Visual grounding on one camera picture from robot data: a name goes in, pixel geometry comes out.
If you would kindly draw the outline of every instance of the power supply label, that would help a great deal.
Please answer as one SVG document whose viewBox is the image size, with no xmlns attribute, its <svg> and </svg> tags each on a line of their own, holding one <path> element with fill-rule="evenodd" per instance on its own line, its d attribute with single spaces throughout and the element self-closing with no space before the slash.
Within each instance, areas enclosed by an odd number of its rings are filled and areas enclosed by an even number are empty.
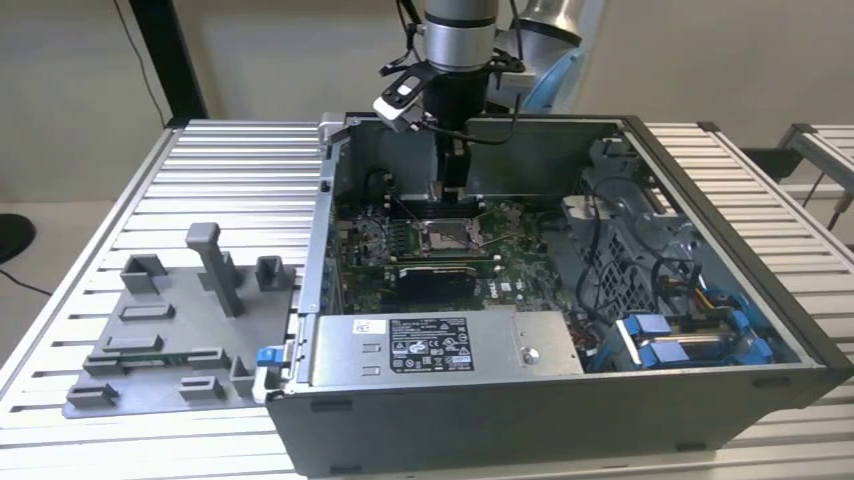
<svg viewBox="0 0 854 480">
<path fill-rule="evenodd" d="M 388 321 L 394 373 L 469 372 L 474 369 L 465 318 L 401 318 Z"/>
</svg>

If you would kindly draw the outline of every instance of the black pole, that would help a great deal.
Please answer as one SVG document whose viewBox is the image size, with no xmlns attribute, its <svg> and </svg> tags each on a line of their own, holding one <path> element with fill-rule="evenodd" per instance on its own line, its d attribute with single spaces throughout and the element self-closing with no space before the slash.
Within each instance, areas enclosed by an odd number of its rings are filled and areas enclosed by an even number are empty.
<svg viewBox="0 0 854 480">
<path fill-rule="evenodd" d="M 208 118 L 171 0 L 129 0 L 171 117 Z"/>
</svg>

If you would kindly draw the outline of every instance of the motherboard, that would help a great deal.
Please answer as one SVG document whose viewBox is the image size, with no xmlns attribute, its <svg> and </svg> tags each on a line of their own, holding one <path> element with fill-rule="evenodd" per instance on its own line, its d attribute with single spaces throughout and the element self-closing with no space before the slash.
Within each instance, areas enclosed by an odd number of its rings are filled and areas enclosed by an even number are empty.
<svg viewBox="0 0 854 480">
<path fill-rule="evenodd" d="M 510 200 L 434 210 L 393 199 L 336 223 L 344 313 L 565 311 L 542 230 L 560 212 Z"/>
</svg>

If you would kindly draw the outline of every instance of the gray post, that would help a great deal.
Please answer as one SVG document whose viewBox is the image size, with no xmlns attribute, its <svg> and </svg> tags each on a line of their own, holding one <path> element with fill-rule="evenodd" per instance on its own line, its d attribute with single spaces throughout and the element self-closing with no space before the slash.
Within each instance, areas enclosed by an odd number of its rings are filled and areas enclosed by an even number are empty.
<svg viewBox="0 0 854 480">
<path fill-rule="evenodd" d="M 218 250 L 217 240 L 218 225 L 216 223 L 193 223 L 189 225 L 186 247 L 198 253 L 225 316 L 237 317 L 242 313 L 242 302 L 237 297 L 234 275 L 222 260 L 222 252 Z"/>
</svg>

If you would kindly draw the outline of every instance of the cable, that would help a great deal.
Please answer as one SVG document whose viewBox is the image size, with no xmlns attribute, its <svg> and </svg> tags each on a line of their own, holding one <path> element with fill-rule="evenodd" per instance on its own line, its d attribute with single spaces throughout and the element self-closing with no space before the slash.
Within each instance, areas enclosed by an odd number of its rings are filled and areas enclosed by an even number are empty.
<svg viewBox="0 0 854 480">
<path fill-rule="evenodd" d="M 377 173 L 382 174 L 382 177 L 385 175 L 390 175 L 390 172 L 388 171 L 388 169 L 382 168 L 382 167 L 374 167 L 374 168 L 369 168 L 368 171 L 364 173 L 364 179 L 361 180 L 361 195 L 364 195 L 366 198 L 369 198 L 369 190 L 370 190 L 370 180 L 373 178 L 373 175 L 376 175 Z"/>
<path fill-rule="evenodd" d="M 586 312 L 586 314 L 592 317 L 596 318 L 598 317 L 596 308 L 589 307 L 589 305 L 586 305 L 586 303 L 584 302 L 584 298 L 581 295 L 581 290 L 582 290 L 582 286 L 584 286 L 584 282 L 586 281 L 586 276 L 589 275 L 589 270 L 592 269 L 592 263 L 593 263 L 593 259 L 596 258 L 596 253 L 598 250 L 598 241 L 601 238 L 601 215 L 598 212 L 598 204 L 596 202 L 596 198 L 604 199 L 606 200 L 605 197 L 602 197 L 601 195 L 598 195 L 598 188 L 605 184 L 605 183 L 610 183 L 610 182 L 622 182 L 622 183 L 628 183 L 631 184 L 635 188 L 640 188 L 640 186 L 628 178 L 625 177 L 618 177 L 618 176 L 612 176 L 612 177 L 605 177 L 602 178 L 598 183 L 596 183 L 596 185 L 592 187 L 590 190 L 590 194 L 589 196 L 592 197 L 592 211 L 593 211 L 593 227 L 592 227 L 592 237 L 589 240 L 589 247 L 586 249 L 586 255 L 584 257 L 584 268 L 581 270 L 581 273 L 577 277 L 577 282 L 574 283 L 574 301 L 578 304 L 578 307 Z M 652 267 L 652 271 L 651 271 L 651 276 L 652 276 L 652 295 L 655 296 L 655 298 L 657 298 L 656 296 L 656 279 L 657 279 L 657 271 L 660 269 L 660 264 L 664 264 L 665 262 L 692 262 L 692 260 L 689 259 L 677 259 L 677 258 L 669 258 L 669 257 L 664 257 L 659 252 L 656 252 L 649 245 L 645 243 L 645 241 L 640 238 L 639 235 L 636 235 L 636 232 L 632 233 L 632 229 L 628 229 L 629 233 L 632 234 L 632 237 L 635 237 L 635 241 L 637 242 L 637 244 L 649 252 L 649 254 L 652 255 L 652 257 L 655 257 L 656 260 L 656 266 Z"/>
<path fill-rule="evenodd" d="M 397 7 L 397 18 L 400 19 L 400 27 L 402 28 L 402 34 L 405 35 L 405 41 L 406 41 L 406 46 L 409 43 L 409 29 L 406 27 L 406 23 L 405 23 L 405 19 L 402 18 L 402 7 L 400 6 L 401 1 L 396 0 L 394 1 L 394 6 Z M 413 24 L 418 24 L 420 23 L 420 18 L 417 18 L 417 10 L 414 10 L 414 7 L 412 6 L 412 11 L 409 11 L 409 9 L 406 8 L 406 13 L 409 14 L 409 19 L 412 20 Z M 409 56 L 409 53 L 412 53 L 414 55 L 414 60 L 420 63 L 421 61 L 421 56 L 417 53 L 417 49 L 414 48 L 414 45 L 412 45 L 412 48 L 406 48 L 405 53 L 402 54 L 402 57 L 400 57 L 401 61 L 400 63 L 402 63 L 402 60 L 405 60 Z"/>
<path fill-rule="evenodd" d="M 740 295 L 740 294 L 735 295 L 735 294 L 727 292 L 725 290 L 720 290 L 717 288 L 708 288 L 708 289 L 705 289 L 705 291 L 703 293 L 705 294 L 705 296 L 721 295 L 725 298 L 731 298 L 732 300 L 735 300 L 735 303 L 737 303 L 737 306 L 740 307 L 743 312 L 745 312 L 748 310 L 749 303 L 747 301 L 747 298 L 743 295 Z"/>
<path fill-rule="evenodd" d="M 509 10 L 512 11 L 512 24 L 516 31 L 516 48 L 518 49 L 517 57 L 518 61 L 524 61 L 524 52 L 521 51 L 521 24 L 518 20 L 518 8 L 516 7 L 516 0 L 509 0 Z"/>
<path fill-rule="evenodd" d="M 473 137 L 470 135 L 461 134 L 458 132 L 452 132 L 450 130 L 445 130 L 444 128 L 436 127 L 432 123 L 424 123 L 424 128 L 426 130 L 433 131 L 434 133 L 444 135 L 445 137 L 454 138 L 456 140 L 462 140 L 469 143 L 478 143 L 481 145 L 502 145 L 512 138 L 513 131 L 516 130 L 516 122 L 518 120 L 518 103 L 521 102 L 521 95 L 516 94 L 516 102 L 513 106 L 512 112 L 512 120 L 509 122 L 509 132 L 504 136 L 504 138 L 480 138 Z"/>
<path fill-rule="evenodd" d="M 162 110 L 159 109 L 159 104 L 157 103 L 157 99 L 154 98 L 154 93 L 150 90 L 150 83 L 147 82 L 147 73 L 145 72 L 145 63 L 142 62 L 142 56 L 139 55 L 138 49 L 135 48 L 135 43 L 133 43 L 133 37 L 130 36 L 130 30 L 127 29 L 127 24 L 123 21 L 123 14 L 121 13 L 121 7 L 118 7 L 118 0 L 111 0 L 111 4 L 115 7 L 115 13 L 118 14 L 118 20 L 121 21 L 121 28 L 123 29 L 123 35 L 127 37 L 130 48 L 133 49 L 133 53 L 135 54 L 135 60 L 138 60 L 138 69 L 142 72 L 142 82 L 145 82 L 145 90 L 147 90 L 150 103 L 153 103 L 154 108 L 157 109 L 157 116 L 159 117 L 159 126 L 165 128 L 165 119 L 162 116 Z"/>
<path fill-rule="evenodd" d="M 402 8 L 405 9 L 405 13 L 409 16 L 412 23 L 414 25 L 420 25 L 421 18 L 417 16 L 417 8 L 414 8 L 414 4 L 412 3 L 412 0 L 397 0 L 397 3 L 402 4 Z"/>
<path fill-rule="evenodd" d="M 827 223 L 827 231 L 832 232 L 832 227 L 836 226 L 836 222 L 839 221 L 839 217 L 841 216 L 841 212 L 833 212 L 832 217 L 829 217 L 829 222 Z"/>
<path fill-rule="evenodd" d="M 2 270 L 1 268 L 0 268 L 0 275 L 2 275 L 5 278 L 7 278 L 11 281 L 11 283 L 14 285 L 17 285 L 18 287 L 23 287 L 26 290 L 31 290 L 33 292 L 38 292 L 41 295 L 46 295 L 47 297 L 53 295 L 53 292 L 47 292 L 46 290 L 41 290 L 38 287 L 33 287 L 31 285 L 27 285 L 26 283 L 21 282 L 17 278 L 14 278 L 11 276 L 11 274 L 9 272 Z"/>
<path fill-rule="evenodd" d="M 705 298 L 705 295 L 703 295 L 703 291 L 696 288 L 693 289 L 693 293 L 696 295 L 696 298 L 699 299 L 699 302 L 703 304 L 703 306 L 711 310 L 715 308 L 715 306 L 711 304 L 711 302 L 708 301 L 708 299 Z"/>
<path fill-rule="evenodd" d="M 815 179 L 815 183 L 812 184 L 812 188 L 809 189 L 809 193 L 805 194 L 805 198 L 803 199 L 801 207 L 805 207 L 805 204 L 809 203 L 809 199 L 812 198 L 812 194 L 815 193 L 815 189 L 817 188 L 817 184 L 821 183 L 824 179 L 824 172 L 817 174 L 817 178 Z"/>
</svg>

